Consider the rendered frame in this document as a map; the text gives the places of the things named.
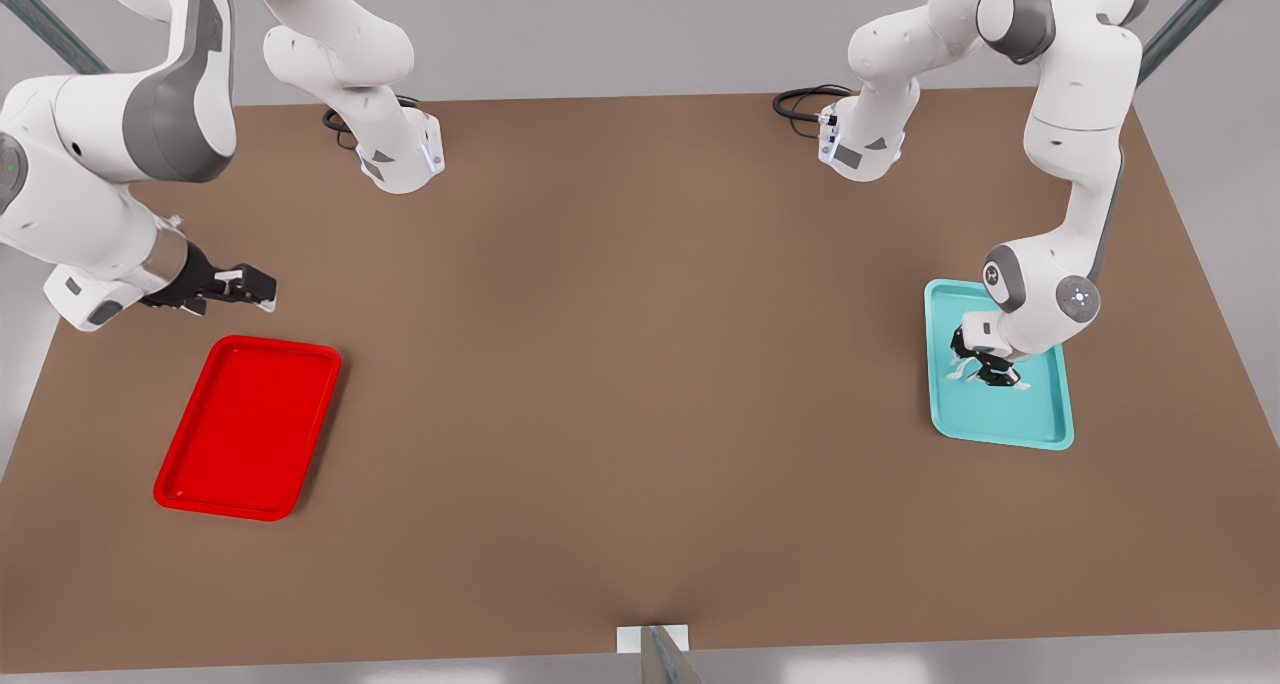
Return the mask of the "red rectangular tray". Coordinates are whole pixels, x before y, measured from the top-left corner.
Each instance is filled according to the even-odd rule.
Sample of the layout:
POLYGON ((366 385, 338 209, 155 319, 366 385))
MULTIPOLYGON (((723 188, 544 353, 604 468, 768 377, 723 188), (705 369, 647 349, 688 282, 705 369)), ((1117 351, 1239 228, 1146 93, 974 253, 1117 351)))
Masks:
POLYGON ((220 338, 160 466, 156 503, 265 523, 289 515, 340 369, 329 346, 220 338))

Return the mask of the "teal rectangular tray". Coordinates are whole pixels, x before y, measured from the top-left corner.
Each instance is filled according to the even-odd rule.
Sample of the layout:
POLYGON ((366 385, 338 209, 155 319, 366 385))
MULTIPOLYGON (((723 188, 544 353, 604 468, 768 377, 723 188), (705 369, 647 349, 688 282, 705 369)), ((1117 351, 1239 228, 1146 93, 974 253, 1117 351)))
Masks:
POLYGON ((957 364, 950 347, 954 330, 970 311, 997 311, 977 282, 934 279, 924 291, 927 382, 931 419, 943 436, 1034 450, 1061 451, 1074 439, 1073 412, 1062 346, 1015 365, 1027 388, 991 387, 951 379, 957 364))

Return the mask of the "silver frame post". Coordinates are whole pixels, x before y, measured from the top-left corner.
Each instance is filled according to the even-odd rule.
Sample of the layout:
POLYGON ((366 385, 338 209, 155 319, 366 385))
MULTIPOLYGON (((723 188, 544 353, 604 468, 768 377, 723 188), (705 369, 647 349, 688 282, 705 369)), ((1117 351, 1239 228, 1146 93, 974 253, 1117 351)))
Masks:
POLYGON ((0 0, 24 27, 52 50, 74 73, 108 74, 110 68, 44 0, 0 0))
POLYGON ((704 684, 666 628, 644 626, 640 637, 641 684, 704 684))
POLYGON ((1169 59, 1169 56, 1197 29, 1225 0, 1185 0, 1185 3, 1156 31, 1146 44, 1137 85, 1142 86, 1169 59))

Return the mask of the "white drainage pipe clamp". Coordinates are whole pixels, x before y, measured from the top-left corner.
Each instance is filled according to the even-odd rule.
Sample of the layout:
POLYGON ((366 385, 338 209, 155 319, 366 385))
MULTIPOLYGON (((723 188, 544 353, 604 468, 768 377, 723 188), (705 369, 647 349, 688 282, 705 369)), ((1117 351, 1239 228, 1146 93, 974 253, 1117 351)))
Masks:
POLYGON ((947 375, 954 380, 979 380, 988 387, 1012 388, 1016 391, 1029 389, 1030 386, 1021 379, 1010 361, 986 355, 957 359, 955 369, 947 375))

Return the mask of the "white frame post foot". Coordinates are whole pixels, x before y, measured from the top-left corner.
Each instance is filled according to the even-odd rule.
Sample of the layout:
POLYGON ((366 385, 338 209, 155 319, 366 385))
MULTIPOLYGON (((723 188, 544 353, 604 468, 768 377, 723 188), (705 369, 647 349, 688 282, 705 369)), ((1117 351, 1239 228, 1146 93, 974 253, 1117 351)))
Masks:
POLYGON ((640 653, 643 642, 649 639, 649 630, 652 628, 664 630, 680 651, 690 651, 689 626, 686 624, 620 626, 616 630, 616 651, 618 653, 640 653))

